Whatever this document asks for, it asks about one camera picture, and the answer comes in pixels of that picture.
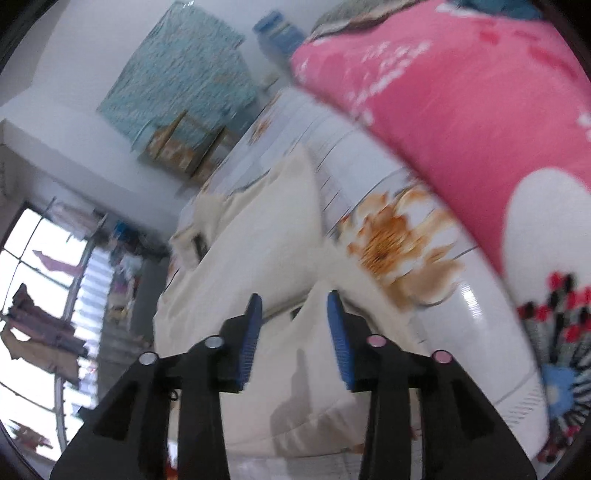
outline window frame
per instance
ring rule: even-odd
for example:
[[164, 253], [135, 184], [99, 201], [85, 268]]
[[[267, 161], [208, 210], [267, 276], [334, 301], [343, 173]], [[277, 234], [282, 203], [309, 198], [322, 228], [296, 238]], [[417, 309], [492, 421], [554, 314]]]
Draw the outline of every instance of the window frame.
[[[22, 254], [17, 257], [12, 252], [9, 252], [5, 248], [5, 245], [6, 245], [6, 242], [8, 241], [8, 238], [12, 234], [14, 228], [16, 227], [18, 221], [21, 219], [23, 213], [26, 210], [31, 210], [31, 211], [35, 212], [36, 214], [40, 215], [40, 218], [39, 218], [39, 221], [37, 222], [35, 228], [33, 229], [31, 236], [29, 237], [29, 239], [25, 245], [25, 248], [22, 251]], [[10, 285], [12, 284], [12, 282], [14, 280], [14, 277], [16, 275], [19, 265], [24, 264], [25, 266], [27, 266], [28, 268], [33, 270], [38, 275], [41, 275], [43, 278], [51, 281], [55, 285], [58, 285], [59, 287], [65, 289], [67, 291], [67, 299], [66, 299], [66, 304], [64, 305], [63, 318], [68, 321], [71, 321], [72, 313], [74, 311], [74, 304], [76, 303], [77, 295], [80, 290], [80, 284], [82, 282], [82, 275], [80, 277], [75, 278], [70, 286], [67, 286], [67, 285], [62, 284], [58, 280], [55, 280], [55, 279], [49, 277], [48, 275], [46, 275], [42, 271], [40, 271], [38, 268], [35, 268], [32, 265], [29, 265], [27, 262], [22, 260], [22, 256], [25, 254], [25, 251], [27, 250], [29, 243], [31, 242], [31, 240], [33, 238], [33, 235], [35, 234], [35, 232], [37, 231], [37, 229], [41, 225], [41, 222], [44, 219], [47, 219], [51, 222], [51, 219], [49, 219], [47, 216], [47, 211], [42, 212], [40, 209], [36, 208], [32, 203], [24, 201], [22, 203], [22, 205], [20, 206], [20, 208], [18, 209], [18, 211], [16, 212], [12, 221], [9, 223], [7, 231], [4, 233], [4, 235], [2, 236], [2, 239], [0, 240], [0, 252], [6, 251], [7, 254], [9, 254], [11, 257], [15, 258], [18, 261], [18, 263], [15, 267], [15, 270], [12, 273], [11, 282], [9, 284], [6, 296], [5, 296], [3, 303], [2, 303], [2, 310], [0, 310], [0, 311], [2, 311], [2, 312], [4, 311], [4, 307], [6, 305], [6, 302], [8, 301], [8, 292], [10, 289]], [[94, 247], [95, 247], [95, 244], [92, 241], [92, 239], [87, 239], [86, 240], [86, 247], [85, 247], [82, 257], [80, 259], [80, 262], [84, 266], [84, 269], [86, 269], [86, 267], [87, 267], [90, 255], [91, 255], [92, 251], [94, 250]], [[65, 450], [67, 443], [68, 443], [67, 442], [67, 435], [66, 435], [64, 398], [63, 398], [63, 388], [65, 385], [65, 382], [64, 382], [64, 379], [62, 379], [62, 377], [60, 377], [56, 374], [53, 375], [53, 378], [54, 378], [53, 408], [48, 408], [44, 405], [37, 403], [36, 401], [34, 401], [30, 398], [27, 398], [25, 395], [20, 394], [18, 391], [15, 391], [13, 388], [9, 387], [8, 385], [4, 384], [1, 381], [0, 381], [0, 388], [4, 388], [4, 389], [8, 390], [9, 392], [22, 398], [23, 400], [32, 404], [33, 406], [40, 408], [48, 413], [52, 413], [55, 416], [55, 418], [56, 418], [56, 433], [57, 433], [57, 439], [58, 439], [58, 445], [56, 445], [55, 447], [58, 448], [59, 451], [63, 453], [63, 451]]]

